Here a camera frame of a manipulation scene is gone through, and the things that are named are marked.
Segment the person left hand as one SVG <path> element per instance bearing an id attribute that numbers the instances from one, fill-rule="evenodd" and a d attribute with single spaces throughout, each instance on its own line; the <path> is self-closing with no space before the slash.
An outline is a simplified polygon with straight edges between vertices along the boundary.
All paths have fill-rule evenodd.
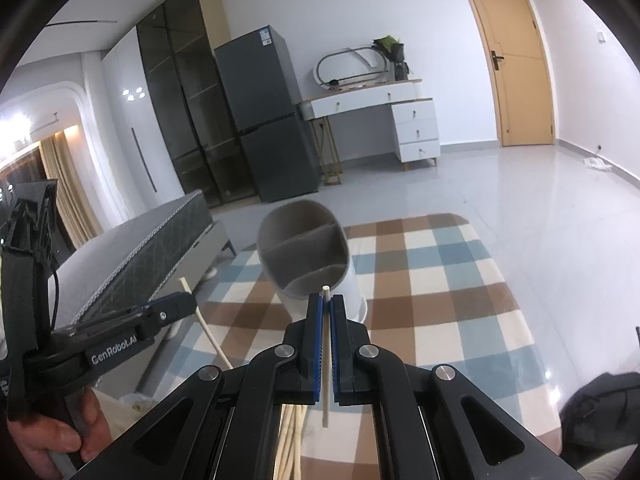
<path id="1" fill-rule="evenodd" d="M 65 422 L 47 416 L 37 415 L 6 422 L 9 435 L 38 478 L 62 479 L 50 452 L 79 452 L 87 463 L 111 444 L 110 427 L 92 389 L 85 388 L 79 400 L 79 411 L 86 424 L 82 436 Z"/>

